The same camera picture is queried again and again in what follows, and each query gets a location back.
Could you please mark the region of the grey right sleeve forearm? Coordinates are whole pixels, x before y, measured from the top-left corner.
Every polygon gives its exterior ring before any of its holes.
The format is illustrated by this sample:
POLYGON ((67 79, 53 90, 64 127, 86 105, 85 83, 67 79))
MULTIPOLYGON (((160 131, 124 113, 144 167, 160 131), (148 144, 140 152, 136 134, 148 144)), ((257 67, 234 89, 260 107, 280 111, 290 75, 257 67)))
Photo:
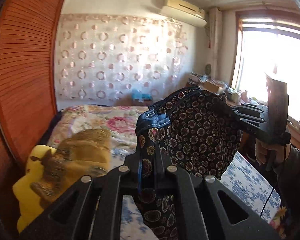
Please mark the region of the grey right sleeve forearm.
POLYGON ((292 229, 300 232, 300 150, 290 146, 285 163, 275 171, 279 174, 279 191, 290 209, 292 229))

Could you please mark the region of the person's right hand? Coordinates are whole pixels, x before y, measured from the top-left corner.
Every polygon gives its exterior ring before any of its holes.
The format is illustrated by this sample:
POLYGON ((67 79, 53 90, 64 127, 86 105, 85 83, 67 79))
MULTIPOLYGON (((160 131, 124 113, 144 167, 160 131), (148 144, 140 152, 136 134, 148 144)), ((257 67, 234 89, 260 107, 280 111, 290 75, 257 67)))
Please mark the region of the person's right hand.
POLYGON ((255 141, 255 157, 259 164, 265 164, 268 159, 268 152, 275 152, 275 164, 283 163, 290 154, 290 144, 286 144, 285 146, 281 145, 270 145, 265 142, 262 142, 258 139, 255 141))

